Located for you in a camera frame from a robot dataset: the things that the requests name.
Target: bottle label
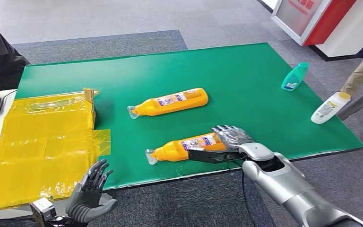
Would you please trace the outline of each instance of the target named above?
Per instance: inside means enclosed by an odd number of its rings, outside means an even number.
[[[319,111],[317,111],[317,113],[315,115],[322,119],[323,117],[328,115],[330,112],[332,112],[336,107],[337,107],[336,104],[334,104],[331,101],[328,101],[327,103],[325,103],[325,105],[323,107],[320,108]]]
[[[160,97],[157,98],[156,100],[158,101],[158,103],[161,106],[164,105],[170,105],[176,102],[182,102],[182,101],[186,101],[192,98],[196,98],[201,96],[202,94],[198,91],[198,89],[191,89],[188,91],[184,91],[184,92],[179,92],[173,95],[169,95],[169,96],[164,96],[164,97]]]
[[[215,145],[219,143],[219,139],[214,137],[213,135],[206,135],[190,140],[184,140],[181,142],[185,150],[189,150],[190,148],[203,148],[209,145]]]
[[[295,88],[296,85],[297,85],[297,83],[287,83],[285,85],[285,88],[286,89],[293,89],[293,88]]]

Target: gray carpet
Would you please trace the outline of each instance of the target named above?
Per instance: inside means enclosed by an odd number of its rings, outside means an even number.
[[[187,49],[178,30],[14,47],[33,64]],[[257,226],[275,227],[259,191],[248,178],[245,190]],[[89,227],[254,226],[245,207],[240,172],[122,190],[116,198],[119,203],[115,211],[91,222]]]
[[[32,64],[184,51],[178,30],[13,45]]]

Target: yellow plastic sheet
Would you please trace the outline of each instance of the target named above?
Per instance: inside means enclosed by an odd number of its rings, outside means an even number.
[[[94,91],[17,99],[0,137],[0,209],[60,199],[110,153],[110,131],[94,130]]]

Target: white sign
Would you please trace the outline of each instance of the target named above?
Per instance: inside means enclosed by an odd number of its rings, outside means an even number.
[[[322,0],[282,0],[276,17],[301,36],[321,3]]]

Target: cable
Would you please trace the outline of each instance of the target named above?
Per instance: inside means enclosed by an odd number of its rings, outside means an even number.
[[[15,91],[17,91],[17,89],[16,90],[14,90],[14,91],[11,91],[9,94],[6,94],[3,98],[2,98],[2,104],[0,105],[0,111],[2,110],[2,107],[3,107],[3,105],[5,104],[5,98],[6,97],[8,97],[10,94],[12,94],[13,92],[15,92]]]
[[[21,220],[31,220],[34,221],[34,218],[1,218],[0,221],[21,221]]]
[[[233,162],[234,164],[236,164],[237,166],[242,168],[242,165],[240,165],[240,163],[236,162],[236,160],[241,160],[241,159],[244,159],[246,157],[242,157],[242,158],[238,158],[238,159],[234,159],[234,160],[228,160],[226,158],[221,158],[221,157],[216,157],[216,158],[222,159],[222,160],[227,160],[227,168],[230,170],[229,163]],[[244,176],[245,176],[245,174],[244,174],[244,171],[242,170],[242,190],[243,190],[245,208],[247,209],[247,213],[248,213],[248,216],[250,217],[250,221],[252,222],[252,225],[254,227],[257,227],[257,225],[255,224],[254,218],[251,215],[251,211],[250,211],[250,209],[248,208],[248,205],[247,205],[248,202],[247,202],[247,195],[245,194]]]
[[[244,171],[242,170],[242,190],[243,190],[243,196],[244,196],[244,203],[245,203],[245,208],[247,209],[247,212],[248,212],[248,216],[250,217],[250,220],[251,220],[251,222],[252,222],[252,225],[254,226],[254,227],[257,227],[257,225],[255,224],[255,221],[254,221],[254,219],[252,218],[252,215],[251,215],[251,212],[250,212],[250,209],[248,208],[248,205],[247,205],[247,196],[246,196],[246,194],[245,194],[245,187],[244,187],[244,176],[245,176],[245,174],[244,174]]]

